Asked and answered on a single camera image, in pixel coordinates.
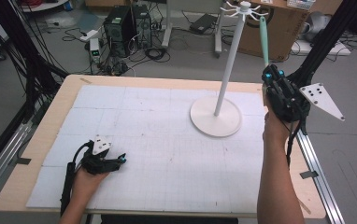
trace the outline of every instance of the white paper sheet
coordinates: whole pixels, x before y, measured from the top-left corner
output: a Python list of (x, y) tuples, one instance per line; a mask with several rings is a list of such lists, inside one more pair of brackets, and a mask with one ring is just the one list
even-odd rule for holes
[(107, 177), (88, 208), (255, 213), (263, 159), (261, 97), (226, 92), (241, 110), (243, 126), (232, 136), (213, 138), (197, 131), (189, 113), (195, 100), (210, 95), (218, 93), (82, 87), (27, 206), (59, 208), (66, 164), (101, 134), (112, 138), (107, 158), (126, 153), (127, 162)]

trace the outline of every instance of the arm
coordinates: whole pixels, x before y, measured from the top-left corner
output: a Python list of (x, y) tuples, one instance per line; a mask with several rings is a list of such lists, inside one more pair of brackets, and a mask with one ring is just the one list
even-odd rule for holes
[(59, 224), (80, 223), (86, 205), (108, 174), (91, 175), (83, 168), (77, 171), (71, 201), (65, 209)]
[(264, 162), (257, 204), (259, 223), (305, 223), (286, 161), (289, 132), (276, 117), (269, 102), (265, 115)]

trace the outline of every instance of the round base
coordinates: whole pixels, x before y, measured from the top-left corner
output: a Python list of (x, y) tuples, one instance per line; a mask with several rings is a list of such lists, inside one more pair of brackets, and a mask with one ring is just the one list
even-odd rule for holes
[(242, 124), (239, 108), (229, 100), (222, 101), (219, 116), (214, 116), (218, 97), (206, 97), (193, 103), (191, 120), (201, 132), (214, 137), (226, 137), (236, 133)]

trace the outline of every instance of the wooden desk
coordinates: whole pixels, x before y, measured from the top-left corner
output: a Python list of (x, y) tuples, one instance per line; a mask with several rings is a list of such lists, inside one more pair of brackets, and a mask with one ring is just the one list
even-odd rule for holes
[[(45, 117), (39, 124), (28, 147), (22, 156), (31, 159), (30, 164), (18, 164), (3, 190), (0, 193), (0, 211), (17, 212), (58, 212), (53, 209), (30, 209), (26, 203), (36, 184), (37, 176), (43, 160), (55, 141), (56, 134), (62, 126), (65, 116), (72, 107), (80, 88), (83, 85), (104, 85), (121, 87), (148, 87), (184, 90), (211, 90), (220, 89), (221, 83), (216, 81), (158, 79), (139, 77), (91, 77), (69, 76), (60, 88)], [(259, 93), (262, 96), (261, 84), (230, 83), (228, 91), (245, 91)], [(304, 217), (324, 218), (325, 211), (320, 196), (311, 178), (302, 179), (299, 175), (307, 171), (307, 165), (299, 146), (293, 146), (292, 154), (292, 179), (294, 188), (301, 201)], [(99, 213), (106, 211), (89, 211)]]

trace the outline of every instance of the computer tower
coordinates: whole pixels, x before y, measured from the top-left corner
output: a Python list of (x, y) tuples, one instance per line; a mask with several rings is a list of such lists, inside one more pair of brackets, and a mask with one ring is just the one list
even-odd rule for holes
[(131, 8), (114, 6), (103, 25), (111, 54), (119, 57), (129, 56), (129, 41), (136, 35)]
[(147, 49), (152, 47), (151, 17), (146, 5), (132, 5), (137, 47)]

